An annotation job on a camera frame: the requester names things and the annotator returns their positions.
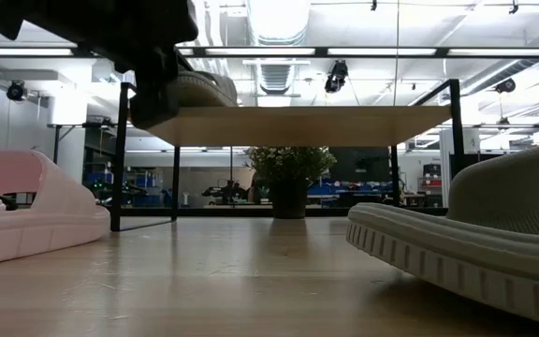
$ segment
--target storage shelf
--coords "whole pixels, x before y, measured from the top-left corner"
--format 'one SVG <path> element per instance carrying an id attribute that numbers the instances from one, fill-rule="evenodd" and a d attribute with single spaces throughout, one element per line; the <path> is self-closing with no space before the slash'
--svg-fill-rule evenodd
<path id="1" fill-rule="evenodd" d="M 176 146 L 391 146 L 448 119 L 447 107 L 181 108 L 147 131 Z"/>

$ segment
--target plant pot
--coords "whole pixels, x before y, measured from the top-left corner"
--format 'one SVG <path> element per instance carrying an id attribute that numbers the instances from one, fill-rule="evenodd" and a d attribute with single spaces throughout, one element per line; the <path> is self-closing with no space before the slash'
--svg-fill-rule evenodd
<path id="1" fill-rule="evenodd" d="M 302 219 L 307 207 L 306 180 L 280 181 L 269 184 L 269 200 L 276 219 Z"/>

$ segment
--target table surface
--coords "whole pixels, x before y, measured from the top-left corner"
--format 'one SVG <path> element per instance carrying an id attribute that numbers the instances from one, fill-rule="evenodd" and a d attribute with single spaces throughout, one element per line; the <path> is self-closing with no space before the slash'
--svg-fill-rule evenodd
<path id="1" fill-rule="evenodd" d="M 147 131 L 181 146 L 391 146 L 449 119 L 430 106 L 181 108 Z"/>
<path id="2" fill-rule="evenodd" d="M 182 218 L 3 262 L 0 336 L 539 336 L 358 251 L 346 226 Z"/>

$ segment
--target potted plant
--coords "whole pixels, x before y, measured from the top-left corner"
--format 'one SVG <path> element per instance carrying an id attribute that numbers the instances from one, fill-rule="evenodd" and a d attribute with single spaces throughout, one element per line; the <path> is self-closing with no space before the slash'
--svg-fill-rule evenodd
<path id="1" fill-rule="evenodd" d="M 246 153 L 251 159 L 246 166 L 269 187 L 278 219 L 304 218 L 307 189 L 336 163 L 327 147 L 252 147 Z"/>

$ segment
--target green leaves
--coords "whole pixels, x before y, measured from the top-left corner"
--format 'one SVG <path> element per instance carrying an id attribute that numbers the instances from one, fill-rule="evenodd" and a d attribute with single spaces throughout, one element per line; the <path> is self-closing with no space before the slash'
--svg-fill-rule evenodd
<path id="1" fill-rule="evenodd" d="M 246 153 L 251 163 L 245 167 L 269 182 L 314 181 L 336 163 L 327 147 L 252 147 Z"/>

